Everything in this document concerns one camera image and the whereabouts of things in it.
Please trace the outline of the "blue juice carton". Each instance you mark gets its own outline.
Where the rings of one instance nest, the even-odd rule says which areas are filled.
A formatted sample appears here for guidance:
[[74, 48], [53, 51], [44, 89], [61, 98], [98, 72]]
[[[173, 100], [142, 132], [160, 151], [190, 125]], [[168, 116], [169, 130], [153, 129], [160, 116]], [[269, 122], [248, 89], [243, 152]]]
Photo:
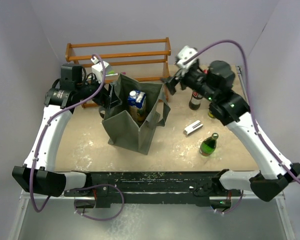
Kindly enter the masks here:
[[139, 90], [130, 91], [127, 103], [131, 117], [141, 125], [146, 119], [146, 93]]

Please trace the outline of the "green canvas bag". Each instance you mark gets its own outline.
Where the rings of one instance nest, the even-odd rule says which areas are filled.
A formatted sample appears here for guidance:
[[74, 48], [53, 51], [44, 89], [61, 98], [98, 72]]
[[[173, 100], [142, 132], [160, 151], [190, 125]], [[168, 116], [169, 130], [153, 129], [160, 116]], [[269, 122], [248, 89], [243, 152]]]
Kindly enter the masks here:
[[[139, 82], [124, 74], [112, 83], [121, 104], [106, 109], [99, 107], [102, 125], [109, 136], [108, 144], [147, 155], [157, 127], [164, 127], [171, 108], [166, 100], [164, 85]], [[130, 114], [128, 96], [131, 91], [145, 93], [145, 120], [138, 124]]]

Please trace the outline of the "cola glass bottle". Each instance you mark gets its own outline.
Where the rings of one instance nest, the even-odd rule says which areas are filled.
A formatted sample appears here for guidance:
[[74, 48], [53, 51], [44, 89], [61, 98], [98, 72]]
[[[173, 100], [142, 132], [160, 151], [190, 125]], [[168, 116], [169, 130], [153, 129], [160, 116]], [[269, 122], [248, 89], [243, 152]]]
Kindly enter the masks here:
[[[195, 80], [200, 83], [205, 82], [206, 78], [207, 78], [207, 74], [208, 74], [208, 70], [204, 69], [202, 71], [201, 75], [195, 77]], [[198, 110], [201, 106], [202, 99], [203, 99], [203, 96], [200, 95], [195, 90], [193, 90], [191, 93], [190, 101], [188, 103], [189, 108], [194, 111]]]

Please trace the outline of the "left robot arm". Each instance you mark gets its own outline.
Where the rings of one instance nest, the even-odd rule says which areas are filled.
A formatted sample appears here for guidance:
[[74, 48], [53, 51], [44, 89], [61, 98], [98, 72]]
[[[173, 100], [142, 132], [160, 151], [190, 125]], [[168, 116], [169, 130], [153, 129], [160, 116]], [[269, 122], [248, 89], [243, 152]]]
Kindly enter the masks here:
[[58, 78], [45, 94], [43, 117], [38, 134], [22, 166], [15, 166], [12, 176], [30, 194], [59, 197], [75, 189], [81, 196], [93, 191], [84, 172], [55, 171], [56, 157], [64, 130], [76, 107], [94, 101], [107, 109], [118, 104], [111, 88], [105, 88], [106, 76], [112, 68], [106, 61], [94, 61], [91, 73], [80, 64], [66, 63]]

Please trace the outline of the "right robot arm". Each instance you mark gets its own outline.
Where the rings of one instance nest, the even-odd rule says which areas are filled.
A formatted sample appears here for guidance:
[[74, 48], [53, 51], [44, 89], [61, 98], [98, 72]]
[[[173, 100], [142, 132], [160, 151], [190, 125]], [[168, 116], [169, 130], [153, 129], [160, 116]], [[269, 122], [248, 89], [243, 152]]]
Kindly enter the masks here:
[[196, 60], [188, 70], [179, 69], [162, 82], [171, 95], [180, 84], [182, 90], [190, 88], [207, 99], [209, 112], [233, 132], [258, 165], [256, 171], [220, 171], [212, 179], [213, 192], [223, 196], [229, 190], [251, 191], [262, 201], [269, 202], [300, 175], [300, 163], [286, 158], [277, 160], [274, 155], [279, 153], [278, 149], [272, 143], [265, 146], [265, 140], [260, 139], [262, 129], [254, 126], [250, 106], [232, 89], [235, 77], [225, 61], [215, 60], [203, 71]]

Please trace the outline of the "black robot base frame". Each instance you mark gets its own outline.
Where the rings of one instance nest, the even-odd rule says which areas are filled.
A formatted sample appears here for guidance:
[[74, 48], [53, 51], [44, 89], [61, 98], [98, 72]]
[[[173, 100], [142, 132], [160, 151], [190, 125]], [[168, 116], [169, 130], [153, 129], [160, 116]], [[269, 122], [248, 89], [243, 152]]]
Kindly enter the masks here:
[[84, 190], [67, 190], [66, 197], [93, 200], [96, 208], [111, 204], [191, 204], [227, 209], [240, 190], [224, 190], [217, 171], [95, 171], [88, 172]]

